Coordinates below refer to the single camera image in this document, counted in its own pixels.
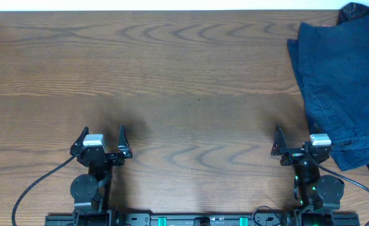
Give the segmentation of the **dark blue denim shorts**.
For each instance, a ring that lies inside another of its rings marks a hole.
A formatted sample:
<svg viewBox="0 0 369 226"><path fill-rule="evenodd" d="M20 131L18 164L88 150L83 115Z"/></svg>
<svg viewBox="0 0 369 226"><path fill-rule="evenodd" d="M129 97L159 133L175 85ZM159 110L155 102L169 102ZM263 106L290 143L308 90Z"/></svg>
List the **dark blue denim shorts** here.
<svg viewBox="0 0 369 226"><path fill-rule="evenodd" d="M336 26L301 23L287 42L309 131L332 141L342 171L369 164L369 14Z"/></svg>

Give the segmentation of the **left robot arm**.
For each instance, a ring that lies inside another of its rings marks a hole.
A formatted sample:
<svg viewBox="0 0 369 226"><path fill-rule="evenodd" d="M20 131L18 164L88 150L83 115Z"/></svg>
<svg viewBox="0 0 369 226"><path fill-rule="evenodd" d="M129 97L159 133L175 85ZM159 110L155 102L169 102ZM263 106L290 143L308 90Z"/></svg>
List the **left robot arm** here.
<svg viewBox="0 0 369 226"><path fill-rule="evenodd" d="M70 154L88 168L88 173L76 177L70 186L74 199L71 225L124 225L123 215L107 207L113 167L122 166L133 157L124 127L119 128L117 152L108 153L104 136L90 134L85 127L71 146Z"/></svg>

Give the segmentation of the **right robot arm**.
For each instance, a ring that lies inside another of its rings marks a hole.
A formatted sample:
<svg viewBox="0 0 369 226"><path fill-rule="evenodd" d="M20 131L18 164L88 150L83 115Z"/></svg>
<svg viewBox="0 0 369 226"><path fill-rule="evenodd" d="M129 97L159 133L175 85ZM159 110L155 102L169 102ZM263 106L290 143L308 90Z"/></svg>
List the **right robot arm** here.
<svg viewBox="0 0 369 226"><path fill-rule="evenodd" d="M329 158L330 150L327 134L313 134L300 148L289 148L282 129L276 127L271 155L280 156L282 166L293 167L294 196L300 201L300 207L284 217L285 225L335 224L333 213L341 207L344 182L319 171L319 164Z"/></svg>

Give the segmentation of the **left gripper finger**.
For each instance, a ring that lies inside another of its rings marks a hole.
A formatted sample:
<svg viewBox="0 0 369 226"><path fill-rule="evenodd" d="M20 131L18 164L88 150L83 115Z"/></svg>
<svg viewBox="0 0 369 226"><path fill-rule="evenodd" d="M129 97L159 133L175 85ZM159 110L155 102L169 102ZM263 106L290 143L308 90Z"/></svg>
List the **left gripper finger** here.
<svg viewBox="0 0 369 226"><path fill-rule="evenodd" d="M118 148L120 150L120 153L123 155L123 158L132 158L133 157L133 152L132 152L131 147L129 145L129 142L127 140L126 133L125 133L123 125L120 125L120 128L119 128Z"/></svg>
<svg viewBox="0 0 369 226"><path fill-rule="evenodd" d="M85 126L85 128L81 132L80 136L77 138L77 140L70 147L70 155L71 156L80 156L80 154L85 149L84 144L83 144L84 138L88 134L89 134L89 128L87 126Z"/></svg>

